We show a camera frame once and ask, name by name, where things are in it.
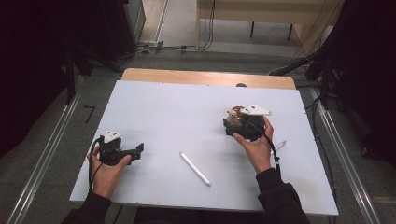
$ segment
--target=finger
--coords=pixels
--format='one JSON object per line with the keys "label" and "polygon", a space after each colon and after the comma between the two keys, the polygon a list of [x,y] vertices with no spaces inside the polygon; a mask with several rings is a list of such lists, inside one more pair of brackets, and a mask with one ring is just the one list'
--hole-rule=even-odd
{"label": "finger", "polygon": [[272,139],[274,135],[274,127],[272,126],[270,120],[267,117],[264,118],[264,124],[265,124],[265,135],[267,135],[270,139]]}
{"label": "finger", "polygon": [[248,143],[244,137],[242,137],[239,133],[233,133],[233,138],[238,142],[242,147],[245,147]]}
{"label": "finger", "polygon": [[96,157],[96,156],[98,155],[99,151],[100,151],[100,147],[99,147],[99,146],[95,147],[95,148],[93,149],[93,156]]}
{"label": "finger", "polygon": [[124,168],[126,165],[128,165],[129,161],[131,160],[132,156],[131,155],[126,155],[124,156],[120,161],[119,164],[117,164],[117,167],[119,169]]}
{"label": "finger", "polygon": [[[99,146],[95,147],[95,148],[93,149],[93,156],[92,156],[92,157],[93,157],[93,158],[96,158],[97,155],[98,155],[98,153],[99,153],[99,151],[100,151],[100,147],[99,147]],[[90,155],[91,155],[91,152],[87,154],[87,159],[88,159],[88,160],[90,159]]]}

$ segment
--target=black jacket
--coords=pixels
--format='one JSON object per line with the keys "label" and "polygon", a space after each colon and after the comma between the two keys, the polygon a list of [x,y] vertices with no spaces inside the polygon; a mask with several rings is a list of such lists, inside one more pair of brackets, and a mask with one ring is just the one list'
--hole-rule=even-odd
{"label": "black jacket", "polygon": [[[274,168],[256,175],[261,194],[259,201],[265,210],[268,224],[305,224],[309,223],[301,208],[300,199],[291,184],[283,183]],[[79,209],[73,209],[63,224],[105,223],[105,215],[111,201],[94,193]]]}

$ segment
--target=black cable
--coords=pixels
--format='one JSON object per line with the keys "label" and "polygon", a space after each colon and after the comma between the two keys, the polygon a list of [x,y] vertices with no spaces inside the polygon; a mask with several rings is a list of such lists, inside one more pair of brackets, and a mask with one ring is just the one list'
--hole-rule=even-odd
{"label": "black cable", "polygon": [[321,86],[319,86],[319,85],[302,85],[302,86],[296,86],[296,89],[306,88],[306,87],[320,88]]}
{"label": "black cable", "polygon": [[96,168],[96,170],[95,170],[95,172],[93,173],[93,176],[92,176],[92,181],[93,181],[93,179],[94,179],[95,176],[96,176],[96,172],[98,172],[99,168],[100,168],[102,165],[103,165],[103,162],[100,163],[100,165],[98,166],[98,168]]}
{"label": "black cable", "polygon": [[[312,30],[312,28],[314,27],[315,23],[316,23],[316,22],[318,21],[318,19],[320,18],[321,14],[322,14],[323,7],[324,7],[326,1],[327,1],[327,0],[324,1],[323,5],[322,5],[322,9],[321,9],[321,11],[320,11],[320,14],[319,14],[319,16],[317,17],[317,19],[316,19],[316,21],[314,22],[314,24],[313,24],[313,25],[311,26],[311,28],[309,29],[308,33],[311,32],[311,30]],[[332,15],[330,16],[329,20],[326,22],[326,27],[329,25],[330,21],[333,19],[334,13],[335,13],[335,11],[337,10],[337,8],[340,6],[340,3],[341,3],[341,2],[342,2],[342,1],[340,0],[340,1],[338,2],[337,6],[335,7],[335,9],[332,11]],[[324,35],[318,37],[318,39],[317,39],[316,41],[314,41],[314,43],[312,43],[312,44],[311,44],[310,46],[308,46],[307,48],[309,49],[309,48],[313,47],[314,45],[316,45],[316,44],[318,43],[318,41],[321,40],[323,37],[324,37]],[[284,63],[283,65],[279,66],[279,67],[276,68],[276,69],[273,69],[272,71],[278,70],[278,69],[280,69],[280,68],[282,68],[282,67],[286,67],[288,64],[293,63],[296,59],[299,59],[300,56],[301,56],[302,54],[304,54],[304,51],[301,52],[298,56],[297,56],[297,53],[298,53],[298,51],[300,51],[300,49],[303,47],[303,43],[305,42],[305,40],[306,40],[307,38],[308,38],[308,36],[304,39],[303,42],[301,42],[302,44],[301,44],[300,47],[297,49],[297,51],[296,51],[296,53],[294,54],[293,58],[292,58],[288,63]]]}
{"label": "black cable", "polygon": [[120,206],[119,211],[117,212],[116,217],[114,218],[113,224],[117,223],[117,220],[119,219],[119,216],[121,214],[122,208],[123,208],[123,205]]}
{"label": "black cable", "polygon": [[[315,140],[317,140],[317,138],[318,138],[320,147],[321,147],[321,149],[323,151],[323,155],[324,155],[326,163],[327,163],[327,167],[329,168],[329,176],[330,176],[330,181],[331,181],[331,184],[332,184],[332,196],[334,198],[335,205],[337,205],[337,192],[336,192],[335,185],[334,185],[334,175],[332,173],[332,167],[330,166],[329,157],[328,157],[328,155],[326,153],[326,150],[324,149],[324,146],[323,146],[323,143],[321,141],[321,138],[320,138],[320,135],[319,135],[319,132],[318,132],[318,128],[317,128],[317,125],[316,125],[316,122],[315,122],[315,116],[316,116],[316,113],[317,113],[317,110],[318,110],[319,97],[314,100],[313,108],[312,108],[313,133],[314,133]],[[334,224],[336,223],[336,217],[333,217],[333,223]]]}
{"label": "black cable", "polygon": [[157,49],[189,49],[189,50],[194,50],[194,51],[205,51],[209,49],[212,46],[213,43],[213,20],[215,17],[215,9],[216,9],[216,0],[213,1],[212,9],[210,12],[210,18],[209,18],[209,37],[206,40],[205,44],[203,46],[198,46],[198,49],[195,46],[170,46],[170,47],[145,47],[142,49],[137,49],[135,53],[140,52],[140,51],[145,51],[145,50],[157,50]]}
{"label": "black cable", "polygon": [[93,178],[91,178],[91,176],[92,176],[93,149],[95,148],[96,144],[99,143],[99,141],[100,141],[100,138],[96,139],[92,143],[92,146],[91,146],[91,153],[90,153],[90,158],[89,158],[89,169],[88,169],[88,183],[89,183],[89,187],[90,187],[89,192],[93,192],[93,188],[92,188]]}
{"label": "black cable", "polygon": [[305,110],[309,109],[311,106],[313,106],[317,101],[319,100],[319,97],[317,99],[314,100],[314,103],[312,103],[311,105],[307,106],[305,108]]}
{"label": "black cable", "polygon": [[133,54],[130,54],[130,55],[126,56],[126,59],[125,59],[122,63],[117,64],[117,66],[122,66],[122,65],[124,65],[126,62],[128,62],[128,60],[129,60],[130,58],[132,58],[132,56],[133,56]]}
{"label": "black cable", "polygon": [[274,143],[272,142],[272,140],[262,130],[258,129],[255,125],[253,125],[252,123],[250,123],[248,121],[246,121],[246,123],[248,125],[250,125],[252,128],[256,129],[256,131],[258,131],[267,140],[268,144],[270,145],[270,148],[272,149],[272,151],[274,153],[274,162],[275,162],[276,171],[279,174],[279,177],[281,177],[280,164],[279,164],[279,159],[280,158],[276,155],[276,150],[275,150]]}

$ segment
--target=black plastic part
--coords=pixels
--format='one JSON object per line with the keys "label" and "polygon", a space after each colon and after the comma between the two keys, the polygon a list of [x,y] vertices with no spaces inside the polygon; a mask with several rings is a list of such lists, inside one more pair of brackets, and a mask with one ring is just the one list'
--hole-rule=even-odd
{"label": "black plastic part", "polygon": [[223,119],[223,125],[225,127],[225,133],[232,136],[233,133],[239,133],[245,139],[255,141],[265,133],[265,125],[262,116],[250,116],[243,115],[240,118],[241,125],[231,125],[227,119]]}
{"label": "black plastic part", "polygon": [[120,149],[121,139],[117,138],[109,143],[104,142],[104,137],[101,136],[101,141],[99,142],[99,146],[101,148],[99,153],[99,161],[102,163],[114,166],[117,165],[120,160],[126,156],[131,155],[131,159],[128,162],[128,165],[131,165],[132,161],[140,160],[140,153],[144,151],[144,144],[141,143],[136,149],[124,150]]}

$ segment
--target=metal frame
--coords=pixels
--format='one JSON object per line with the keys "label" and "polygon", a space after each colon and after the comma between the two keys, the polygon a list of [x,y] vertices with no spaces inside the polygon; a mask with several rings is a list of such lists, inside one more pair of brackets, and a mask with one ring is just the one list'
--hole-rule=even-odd
{"label": "metal frame", "polygon": [[[314,99],[319,97],[318,90],[314,90],[313,88],[310,90]],[[340,134],[337,131],[337,128],[335,127],[334,122],[332,121],[332,113],[328,110],[325,110],[322,104],[318,104],[318,111],[326,127],[327,133],[332,140],[332,145],[334,146],[335,152],[337,153],[338,160],[341,162],[346,174],[346,178],[350,187],[352,188],[366,223],[381,223],[379,216],[371,202],[370,196],[367,193],[361,178],[359,177],[352,159],[349,157],[347,149],[343,143],[343,140],[341,139]]]}
{"label": "metal frame", "polygon": [[7,224],[23,222],[30,204],[32,203],[32,200],[35,197],[38,188],[40,187],[40,183],[44,177],[44,174],[50,165],[50,161],[55,154],[57,146],[62,139],[64,130],[66,129],[67,124],[74,113],[76,105],[78,104],[78,100],[81,95],[81,87],[83,84],[84,77],[79,76],[76,96],[73,98],[71,103],[64,108],[64,112],[59,118],[58,123],[56,124],[56,127],[53,130],[52,135],[50,136],[49,141],[37,162],[37,165],[35,166],[35,169],[22,189],[20,198],[18,199],[11,216],[7,221]]}

